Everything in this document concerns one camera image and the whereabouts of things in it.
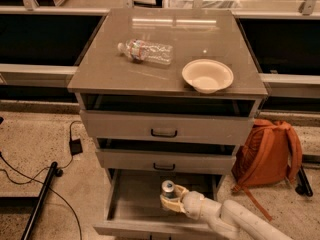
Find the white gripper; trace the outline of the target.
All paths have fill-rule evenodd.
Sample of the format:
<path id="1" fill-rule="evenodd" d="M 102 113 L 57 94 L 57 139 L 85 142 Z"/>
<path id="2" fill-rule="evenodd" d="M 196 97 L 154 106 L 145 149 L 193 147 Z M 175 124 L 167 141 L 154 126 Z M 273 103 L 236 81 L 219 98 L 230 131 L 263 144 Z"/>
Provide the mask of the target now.
<path id="1" fill-rule="evenodd" d="M 186 216 L 191 219 L 210 221 L 214 204 L 211 199 L 196 191 L 189 192 L 187 188 L 181 185 L 174 186 L 174 194 L 176 198 L 160 196 L 160 201 L 164 208 L 178 213 L 183 213 L 185 210 Z"/>

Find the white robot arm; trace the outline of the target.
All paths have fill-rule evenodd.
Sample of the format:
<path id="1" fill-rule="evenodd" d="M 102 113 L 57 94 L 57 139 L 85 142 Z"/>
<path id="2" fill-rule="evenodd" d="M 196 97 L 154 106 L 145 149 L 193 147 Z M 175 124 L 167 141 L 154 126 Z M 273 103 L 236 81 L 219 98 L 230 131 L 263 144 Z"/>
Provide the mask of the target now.
<path id="1" fill-rule="evenodd" d="M 219 203 L 170 180 L 162 183 L 160 201 L 168 210 L 204 221 L 213 232 L 229 240 L 236 240 L 240 230 L 254 240 L 293 240 L 235 201 Z"/>

